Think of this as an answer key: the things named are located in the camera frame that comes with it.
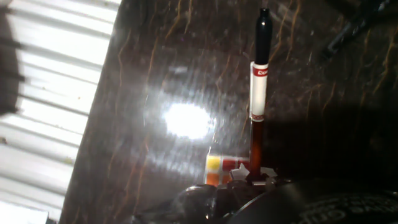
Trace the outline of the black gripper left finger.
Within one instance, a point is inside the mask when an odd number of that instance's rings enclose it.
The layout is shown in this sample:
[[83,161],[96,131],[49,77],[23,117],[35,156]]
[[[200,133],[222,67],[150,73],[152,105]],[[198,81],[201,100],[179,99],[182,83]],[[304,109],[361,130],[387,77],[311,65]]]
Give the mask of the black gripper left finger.
[[193,185],[180,192],[172,202],[176,223],[206,224],[213,219],[217,188],[213,185]]

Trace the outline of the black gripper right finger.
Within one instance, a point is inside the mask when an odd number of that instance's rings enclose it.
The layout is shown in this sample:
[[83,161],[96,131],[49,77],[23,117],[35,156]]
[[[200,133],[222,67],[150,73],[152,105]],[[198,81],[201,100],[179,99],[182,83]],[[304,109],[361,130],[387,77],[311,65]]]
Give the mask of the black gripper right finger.
[[268,167],[260,167],[260,175],[255,176],[246,168],[244,164],[240,164],[237,169],[229,172],[232,181],[243,182],[248,186],[264,187],[266,190],[272,190],[277,185],[277,173],[274,169]]

